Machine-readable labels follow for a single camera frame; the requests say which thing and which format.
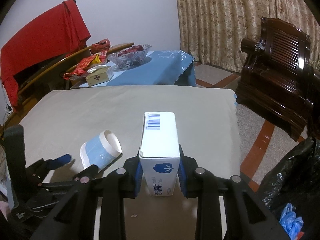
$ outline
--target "tiled floor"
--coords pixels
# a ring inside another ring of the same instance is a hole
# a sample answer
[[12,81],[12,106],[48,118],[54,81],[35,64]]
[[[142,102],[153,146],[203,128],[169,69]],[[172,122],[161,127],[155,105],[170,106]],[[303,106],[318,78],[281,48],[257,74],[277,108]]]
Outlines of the tiled floor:
[[[240,74],[202,64],[195,64],[195,73],[198,87],[218,87],[235,91],[240,79]],[[263,177],[298,142],[243,105],[237,106],[236,115],[241,138],[241,173],[256,191]],[[306,138],[306,131],[301,136],[300,140]]]

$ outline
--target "blue plastic bag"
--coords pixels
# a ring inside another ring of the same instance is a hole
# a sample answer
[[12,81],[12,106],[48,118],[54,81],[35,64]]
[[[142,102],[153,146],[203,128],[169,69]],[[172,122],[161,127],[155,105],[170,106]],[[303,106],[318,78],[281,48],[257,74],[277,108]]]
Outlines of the blue plastic bag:
[[298,233],[303,227],[302,217],[296,217],[294,207],[291,203],[288,203],[283,209],[280,217],[280,224],[287,232],[291,240],[295,240]]

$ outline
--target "gold patterned curtain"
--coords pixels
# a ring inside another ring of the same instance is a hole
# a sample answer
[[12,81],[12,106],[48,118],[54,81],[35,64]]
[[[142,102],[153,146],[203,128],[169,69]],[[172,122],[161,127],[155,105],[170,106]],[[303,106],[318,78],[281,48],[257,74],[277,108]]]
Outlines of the gold patterned curtain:
[[320,66],[320,27],[303,0],[177,0],[181,49],[203,64],[241,72],[244,37],[258,40],[261,16],[280,18],[310,35],[310,63]]

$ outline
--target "alcohol pads box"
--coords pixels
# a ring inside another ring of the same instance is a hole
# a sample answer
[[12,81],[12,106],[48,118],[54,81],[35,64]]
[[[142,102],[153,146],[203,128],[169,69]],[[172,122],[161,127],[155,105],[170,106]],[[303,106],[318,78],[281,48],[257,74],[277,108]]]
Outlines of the alcohol pads box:
[[151,195],[172,195],[180,163],[174,113],[144,114],[139,159]]

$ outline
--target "blue tablecloth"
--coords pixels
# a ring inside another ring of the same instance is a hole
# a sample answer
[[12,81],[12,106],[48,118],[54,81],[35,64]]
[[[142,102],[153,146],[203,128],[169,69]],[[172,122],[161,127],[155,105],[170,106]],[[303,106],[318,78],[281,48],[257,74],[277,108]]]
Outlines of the blue tablecloth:
[[[187,85],[196,86],[194,58],[181,50],[153,51],[135,68],[115,72],[113,78],[93,87],[122,85]],[[73,88],[88,87],[87,83]]]

